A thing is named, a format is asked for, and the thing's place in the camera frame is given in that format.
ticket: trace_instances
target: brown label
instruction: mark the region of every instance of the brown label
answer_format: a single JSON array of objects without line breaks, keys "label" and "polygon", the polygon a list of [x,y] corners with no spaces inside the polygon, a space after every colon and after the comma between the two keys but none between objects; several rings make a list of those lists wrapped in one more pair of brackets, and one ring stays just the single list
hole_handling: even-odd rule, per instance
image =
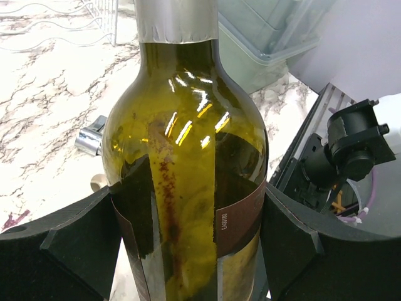
[{"label": "brown label", "polygon": [[145,273],[143,272],[142,262],[139,257],[137,241],[133,233],[132,224],[118,212],[113,201],[112,204],[118,224],[120,225],[120,230],[122,232],[125,249],[127,250],[128,260],[130,262],[133,278],[135,279],[135,284],[137,286],[139,299],[140,301],[151,301]]},{"label": "brown label", "polygon": [[266,181],[246,198],[216,211],[217,256],[244,248],[258,232]]}]

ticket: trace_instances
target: wine bottle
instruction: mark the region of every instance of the wine bottle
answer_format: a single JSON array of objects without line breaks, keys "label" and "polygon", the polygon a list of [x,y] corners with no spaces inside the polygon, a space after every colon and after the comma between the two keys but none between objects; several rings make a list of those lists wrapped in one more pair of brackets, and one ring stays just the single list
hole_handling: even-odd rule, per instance
[{"label": "wine bottle", "polygon": [[217,0],[135,0],[141,65],[102,156],[141,300],[252,295],[268,139],[219,59]]}]

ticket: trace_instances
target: silver metal cylinder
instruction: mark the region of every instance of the silver metal cylinder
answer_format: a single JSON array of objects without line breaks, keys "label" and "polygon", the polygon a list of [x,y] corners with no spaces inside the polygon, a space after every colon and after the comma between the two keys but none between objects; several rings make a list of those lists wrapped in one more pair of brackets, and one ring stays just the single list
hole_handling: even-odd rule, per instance
[{"label": "silver metal cylinder", "polygon": [[187,44],[219,37],[217,0],[135,0],[140,43]]}]

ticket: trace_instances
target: white marble surface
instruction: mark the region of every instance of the white marble surface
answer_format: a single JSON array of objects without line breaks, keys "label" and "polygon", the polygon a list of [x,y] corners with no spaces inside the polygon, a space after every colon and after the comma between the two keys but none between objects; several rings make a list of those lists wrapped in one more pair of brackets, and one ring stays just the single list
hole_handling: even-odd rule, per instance
[{"label": "white marble surface", "polygon": [[[79,1],[50,1],[63,10]],[[63,17],[44,8],[1,14],[26,1],[0,1],[0,31],[24,28],[36,19],[83,24],[88,14]],[[108,115],[138,73],[140,54],[133,16],[123,7],[118,44],[104,39],[76,47],[49,40],[23,53],[0,49],[0,231],[40,218],[91,194],[90,179],[102,172],[100,157],[74,146],[79,129]],[[0,47],[29,48],[54,33],[96,40],[96,28],[55,31],[48,24],[27,34],[0,36]],[[269,133],[269,177],[297,133],[317,95],[291,75],[251,95]],[[110,300],[135,300],[135,285],[122,250]]]}]

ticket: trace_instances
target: metal faucet part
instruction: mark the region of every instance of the metal faucet part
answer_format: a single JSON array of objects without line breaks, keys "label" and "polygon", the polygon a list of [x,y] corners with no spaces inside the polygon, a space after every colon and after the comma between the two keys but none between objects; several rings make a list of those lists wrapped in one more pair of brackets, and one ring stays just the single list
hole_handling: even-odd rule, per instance
[{"label": "metal faucet part", "polygon": [[106,124],[107,117],[99,116],[94,123],[80,130],[75,139],[75,146],[89,155],[102,155],[102,130]]}]

